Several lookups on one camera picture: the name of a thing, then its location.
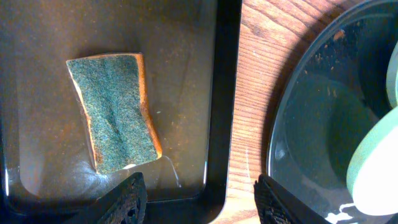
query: wet surface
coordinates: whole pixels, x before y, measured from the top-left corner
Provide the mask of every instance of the wet surface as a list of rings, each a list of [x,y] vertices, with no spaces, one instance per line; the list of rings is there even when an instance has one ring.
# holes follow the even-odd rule
[[[332,223],[391,218],[355,208],[346,171],[363,137],[391,109],[386,72],[398,41],[394,4],[323,33],[292,75],[275,120],[269,175]]]
[[[7,196],[20,211],[76,209],[136,170],[149,200],[203,187],[207,158],[214,1],[1,3],[0,84]],[[150,113],[166,157],[96,175],[65,61],[142,52]]]

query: green scouring pad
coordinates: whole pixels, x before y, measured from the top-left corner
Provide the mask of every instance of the green scouring pad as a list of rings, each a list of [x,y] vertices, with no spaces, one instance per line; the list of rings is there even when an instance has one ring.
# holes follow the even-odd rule
[[[68,60],[87,121],[97,173],[108,174],[162,155],[147,103],[142,54]]]

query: food crumb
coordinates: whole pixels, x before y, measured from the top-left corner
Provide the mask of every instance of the food crumb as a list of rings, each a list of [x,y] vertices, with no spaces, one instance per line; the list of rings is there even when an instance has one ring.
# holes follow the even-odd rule
[[[333,41],[343,38],[344,36],[345,36],[345,32],[344,32],[344,30],[341,29],[333,36]]]

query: wood grain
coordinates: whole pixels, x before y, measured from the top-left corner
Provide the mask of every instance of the wood grain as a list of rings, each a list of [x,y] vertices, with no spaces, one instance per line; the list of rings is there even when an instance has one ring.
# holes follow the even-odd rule
[[[244,0],[227,199],[214,223],[259,223],[253,185],[287,77],[317,35],[362,0]]]

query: sponge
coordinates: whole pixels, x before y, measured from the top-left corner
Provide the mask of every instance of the sponge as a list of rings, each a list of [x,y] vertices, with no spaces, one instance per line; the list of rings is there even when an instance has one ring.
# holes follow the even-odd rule
[[[154,161],[162,147],[149,114],[142,54],[68,60],[99,174]]]

